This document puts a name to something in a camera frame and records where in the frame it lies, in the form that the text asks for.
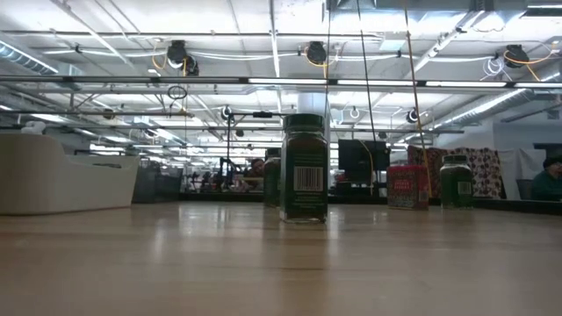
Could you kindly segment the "black stand frame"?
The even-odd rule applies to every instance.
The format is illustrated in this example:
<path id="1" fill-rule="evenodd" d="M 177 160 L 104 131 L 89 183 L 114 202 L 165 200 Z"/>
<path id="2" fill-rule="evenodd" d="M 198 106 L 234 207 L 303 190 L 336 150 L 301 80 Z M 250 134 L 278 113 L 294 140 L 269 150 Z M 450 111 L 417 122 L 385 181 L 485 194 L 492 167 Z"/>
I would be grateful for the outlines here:
<path id="1" fill-rule="evenodd" d="M 283 118 L 285 114 L 283 113 L 275 113 L 270 111 L 252 111 L 250 113 L 241 113 L 230 111 L 227 114 L 227 158 L 230 158 L 230 142 L 231 142 L 231 132 L 234 129 L 233 121 L 235 121 L 236 116 L 241 116 L 243 119 L 247 116 L 251 116 L 252 118 L 259 118 L 259 119 L 271 119 L 271 118 Z"/>

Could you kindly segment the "silver ventilation duct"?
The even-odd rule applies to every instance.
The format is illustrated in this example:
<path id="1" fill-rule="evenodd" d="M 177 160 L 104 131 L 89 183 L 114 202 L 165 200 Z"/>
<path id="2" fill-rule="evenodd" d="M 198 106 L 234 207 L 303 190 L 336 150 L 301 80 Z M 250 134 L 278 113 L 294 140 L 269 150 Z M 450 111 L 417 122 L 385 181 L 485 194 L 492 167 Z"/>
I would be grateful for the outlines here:
<path id="1" fill-rule="evenodd" d="M 515 89 L 496 96 L 481 97 L 462 106 L 459 110 L 437 120 L 431 130 L 444 129 L 448 126 L 464 125 L 470 120 L 492 115 L 493 111 L 504 110 L 531 101 L 535 97 L 532 89 Z"/>
<path id="2" fill-rule="evenodd" d="M 0 40 L 0 58 L 40 75 L 56 75 L 58 70 L 45 62 Z"/>

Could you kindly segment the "person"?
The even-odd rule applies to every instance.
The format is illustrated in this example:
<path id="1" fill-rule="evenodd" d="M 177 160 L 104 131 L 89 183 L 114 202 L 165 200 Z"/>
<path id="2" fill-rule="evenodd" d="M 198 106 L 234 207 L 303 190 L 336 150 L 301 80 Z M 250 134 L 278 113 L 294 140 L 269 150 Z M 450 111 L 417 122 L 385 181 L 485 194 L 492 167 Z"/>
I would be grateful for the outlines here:
<path id="1" fill-rule="evenodd" d="M 531 183 L 531 199 L 538 201 L 562 201 L 562 156 L 544 160 L 544 170 Z"/>
<path id="2" fill-rule="evenodd" d="M 243 189 L 245 191 L 261 190 L 263 188 L 264 160 L 255 158 L 250 163 L 250 168 L 243 173 Z"/>

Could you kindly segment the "black table frame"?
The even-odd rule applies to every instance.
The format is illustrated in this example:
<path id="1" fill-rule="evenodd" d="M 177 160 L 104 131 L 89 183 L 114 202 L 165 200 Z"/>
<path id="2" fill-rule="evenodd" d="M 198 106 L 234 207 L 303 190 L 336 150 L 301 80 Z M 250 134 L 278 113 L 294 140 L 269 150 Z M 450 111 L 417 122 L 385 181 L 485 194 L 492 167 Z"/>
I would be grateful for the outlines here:
<path id="1" fill-rule="evenodd" d="M 261 203 L 263 201 L 263 195 L 258 193 L 180 193 L 179 200 Z M 371 196 L 329 196 L 328 202 L 333 205 L 387 205 L 387 198 Z M 472 201 L 472 210 L 476 211 L 477 209 L 562 217 L 562 202 L 475 198 Z"/>

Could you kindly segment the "red-lidded spice tin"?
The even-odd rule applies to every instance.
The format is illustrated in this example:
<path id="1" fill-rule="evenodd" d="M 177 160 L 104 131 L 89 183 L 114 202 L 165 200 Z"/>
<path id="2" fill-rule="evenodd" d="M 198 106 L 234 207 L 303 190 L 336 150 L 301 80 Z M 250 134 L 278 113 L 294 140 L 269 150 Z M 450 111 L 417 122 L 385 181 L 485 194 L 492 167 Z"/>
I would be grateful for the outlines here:
<path id="1" fill-rule="evenodd" d="M 391 208 L 429 208 L 429 179 L 422 165 L 391 166 L 386 171 L 387 205 Z"/>

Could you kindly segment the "long overhead light bar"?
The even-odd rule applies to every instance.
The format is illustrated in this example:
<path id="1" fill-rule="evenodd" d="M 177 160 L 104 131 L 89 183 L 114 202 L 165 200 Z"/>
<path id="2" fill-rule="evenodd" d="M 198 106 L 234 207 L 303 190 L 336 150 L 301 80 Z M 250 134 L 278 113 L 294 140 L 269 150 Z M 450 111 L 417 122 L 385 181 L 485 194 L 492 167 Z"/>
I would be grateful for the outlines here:
<path id="1" fill-rule="evenodd" d="M 357 87 L 423 87 L 461 89 L 562 89 L 562 83 L 554 82 L 554 76 L 545 82 L 484 82 L 444 80 L 383 80 L 383 79 L 311 79 L 273 77 L 170 77 L 170 76 L 70 76 L 70 75 L 0 75 L 0 82 L 7 83 L 138 83 L 138 84 L 252 84 L 294 86 L 357 86 Z"/>

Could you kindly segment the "floral patterned cloth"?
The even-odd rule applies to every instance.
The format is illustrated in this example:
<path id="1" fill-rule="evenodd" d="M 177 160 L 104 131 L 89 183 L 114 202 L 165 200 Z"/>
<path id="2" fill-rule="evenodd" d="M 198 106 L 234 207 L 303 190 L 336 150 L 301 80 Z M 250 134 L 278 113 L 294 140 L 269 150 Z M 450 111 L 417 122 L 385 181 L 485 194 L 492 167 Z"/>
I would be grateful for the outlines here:
<path id="1" fill-rule="evenodd" d="M 429 187 L 431 197 L 441 198 L 440 168 L 443 157 L 450 154 L 462 154 L 468 158 L 468 165 L 472 169 L 472 197 L 473 198 L 501 198 L 503 188 L 501 165 L 498 152 L 488 147 L 441 149 L 436 147 L 407 147 L 407 162 L 409 165 L 422 165 L 429 172 Z"/>

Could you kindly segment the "green-lidded glass spice jar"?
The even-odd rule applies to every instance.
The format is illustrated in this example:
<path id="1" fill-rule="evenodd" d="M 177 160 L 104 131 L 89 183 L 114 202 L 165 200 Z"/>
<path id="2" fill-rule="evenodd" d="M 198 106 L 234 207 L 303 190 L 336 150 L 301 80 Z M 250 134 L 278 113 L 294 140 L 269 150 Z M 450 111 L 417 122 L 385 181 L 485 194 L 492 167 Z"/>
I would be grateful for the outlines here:
<path id="1" fill-rule="evenodd" d="M 281 149 L 268 148 L 263 166 L 264 204 L 278 207 L 280 204 Z"/>
<path id="2" fill-rule="evenodd" d="M 329 143 L 324 118 L 297 113 L 284 117 L 280 218 L 324 223 L 328 216 Z"/>
<path id="3" fill-rule="evenodd" d="M 448 209 L 472 208 L 472 169 L 462 154 L 443 157 L 440 168 L 441 206 Z"/>

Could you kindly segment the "white plastic bin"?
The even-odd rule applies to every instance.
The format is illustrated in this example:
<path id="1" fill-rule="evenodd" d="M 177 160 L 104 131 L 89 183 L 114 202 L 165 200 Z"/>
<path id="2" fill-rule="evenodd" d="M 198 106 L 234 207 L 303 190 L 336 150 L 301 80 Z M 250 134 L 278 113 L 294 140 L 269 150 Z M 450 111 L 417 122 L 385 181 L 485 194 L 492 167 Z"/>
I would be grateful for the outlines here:
<path id="1" fill-rule="evenodd" d="M 0 134 L 0 215 L 43 215 L 132 203 L 138 156 L 67 155 L 55 138 Z"/>

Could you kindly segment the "black monitor screen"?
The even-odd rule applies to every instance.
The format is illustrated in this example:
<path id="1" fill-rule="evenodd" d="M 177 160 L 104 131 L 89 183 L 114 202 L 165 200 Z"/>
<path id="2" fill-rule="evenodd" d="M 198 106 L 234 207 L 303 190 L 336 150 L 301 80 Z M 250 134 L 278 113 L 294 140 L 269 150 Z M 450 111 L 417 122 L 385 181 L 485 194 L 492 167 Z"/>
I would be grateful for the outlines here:
<path id="1" fill-rule="evenodd" d="M 338 140 L 338 169 L 347 181 L 373 184 L 389 165 L 390 149 L 384 141 Z"/>

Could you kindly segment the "white cloth sheet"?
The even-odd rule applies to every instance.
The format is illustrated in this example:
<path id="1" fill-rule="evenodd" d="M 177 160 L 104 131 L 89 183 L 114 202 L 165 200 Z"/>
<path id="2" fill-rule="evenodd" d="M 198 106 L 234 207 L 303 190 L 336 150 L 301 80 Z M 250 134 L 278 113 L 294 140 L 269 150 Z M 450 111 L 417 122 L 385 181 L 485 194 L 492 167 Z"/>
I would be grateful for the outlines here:
<path id="1" fill-rule="evenodd" d="M 520 200 L 518 180 L 533 180 L 543 168 L 543 149 L 503 149 L 498 151 L 501 177 L 507 200 Z"/>

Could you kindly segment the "white round column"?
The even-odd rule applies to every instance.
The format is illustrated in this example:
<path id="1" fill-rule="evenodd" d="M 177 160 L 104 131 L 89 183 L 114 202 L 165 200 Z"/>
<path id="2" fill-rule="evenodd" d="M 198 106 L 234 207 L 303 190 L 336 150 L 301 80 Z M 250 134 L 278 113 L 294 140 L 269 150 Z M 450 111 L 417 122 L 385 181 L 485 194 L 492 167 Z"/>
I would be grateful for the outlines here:
<path id="1" fill-rule="evenodd" d="M 325 117 L 329 112 L 329 100 L 325 93 L 303 92 L 299 93 L 297 100 L 297 113 L 317 114 Z"/>

